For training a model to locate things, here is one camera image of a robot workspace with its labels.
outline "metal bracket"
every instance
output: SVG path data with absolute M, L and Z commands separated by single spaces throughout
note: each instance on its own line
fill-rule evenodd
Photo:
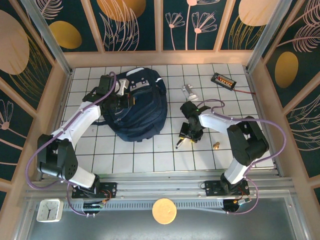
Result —
M 250 195 L 250 190 L 249 190 L 249 186 L 248 186 L 247 181 L 242 181 L 238 187 L 242 189 L 244 194 Z M 238 187 L 235 191 L 233 191 L 231 193 L 227 193 L 223 189 L 223 186 L 221 185 L 220 180 L 213 180 L 213 181 L 205 181 L 204 182 L 205 194 L 207 197 L 227 196 L 227 195 L 241 196 L 242 192 L 240 190 L 238 190 Z
M 109 192 L 111 193 L 111 198 L 114 199 L 117 194 L 117 183 L 116 182 L 100 182 L 101 191 L 94 195 L 95 199 L 105 199 L 106 194 L 109 196 Z M 83 191 L 79 190 L 77 187 L 72 191 L 73 199 L 89 199 L 91 197 L 87 196 Z

